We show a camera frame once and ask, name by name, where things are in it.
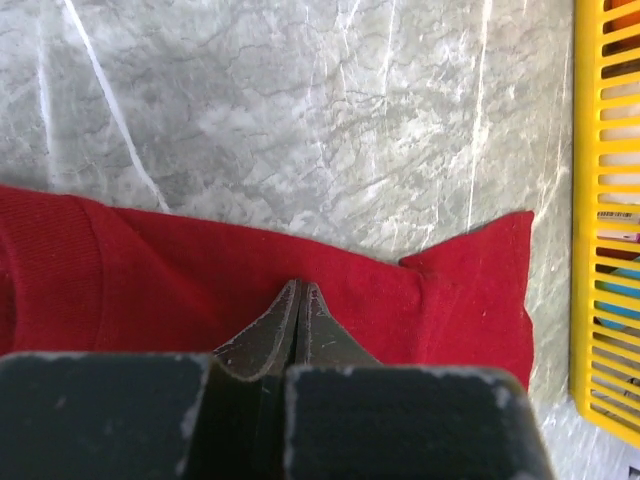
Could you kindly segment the red t-shirt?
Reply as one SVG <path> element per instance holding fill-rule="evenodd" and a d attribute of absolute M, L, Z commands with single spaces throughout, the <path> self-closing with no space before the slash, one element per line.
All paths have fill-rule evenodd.
<path fill-rule="evenodd" d="M 1 350 L 207 351 L 301 279 L 382 362 L 497 367 L 528 383 L 533 218 L 511 213 L 392 264 L 271 231 L 6 186 Z"/>

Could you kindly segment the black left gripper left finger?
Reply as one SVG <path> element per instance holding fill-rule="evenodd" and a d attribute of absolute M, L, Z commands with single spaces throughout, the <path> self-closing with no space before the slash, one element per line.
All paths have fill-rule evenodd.
<path fill-rule="evenodd" d="M 294 350 L 300 281 L 288 281 L 269 308 L 249 326 L 213 351 L 227 372 L 238 379 L 281 374 Z"/>

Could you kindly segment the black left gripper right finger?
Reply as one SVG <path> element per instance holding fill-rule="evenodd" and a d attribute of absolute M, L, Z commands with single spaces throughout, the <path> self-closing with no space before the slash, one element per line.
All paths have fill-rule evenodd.
<path fill-rule="evenodd" d="M 380 366 L 380 362 L 331 315 L 315 283 L 302 285 L 295 363 L 330 368 Z"/>

